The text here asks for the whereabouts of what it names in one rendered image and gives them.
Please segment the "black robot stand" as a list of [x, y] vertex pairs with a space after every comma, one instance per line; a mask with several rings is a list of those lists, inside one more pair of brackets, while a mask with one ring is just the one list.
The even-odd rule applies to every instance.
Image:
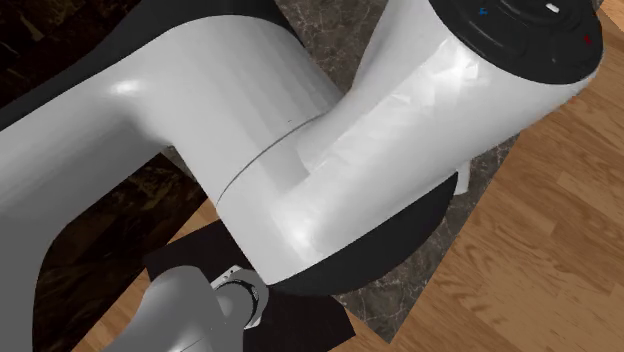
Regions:
[[[150, 279], [177, 266], [199, 268], [213, 281], [246, 256], [217, 220], [143, 257]], [[343, 306], [331, 296], [297, 296], [269, 290], [258, 326], [243, 333], [243, 352], [329, 352], [355, 336]]]

